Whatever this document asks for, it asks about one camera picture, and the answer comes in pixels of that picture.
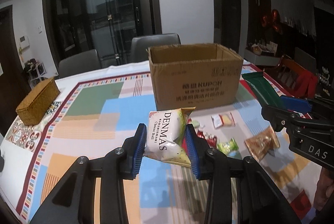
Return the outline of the person's right hand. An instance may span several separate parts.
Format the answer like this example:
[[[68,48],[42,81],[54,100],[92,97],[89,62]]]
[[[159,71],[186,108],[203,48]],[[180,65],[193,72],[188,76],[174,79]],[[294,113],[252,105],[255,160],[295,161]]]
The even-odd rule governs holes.
[[[314,197],[316,216],[311,223],[333,223],[333,171],[322,168]]]

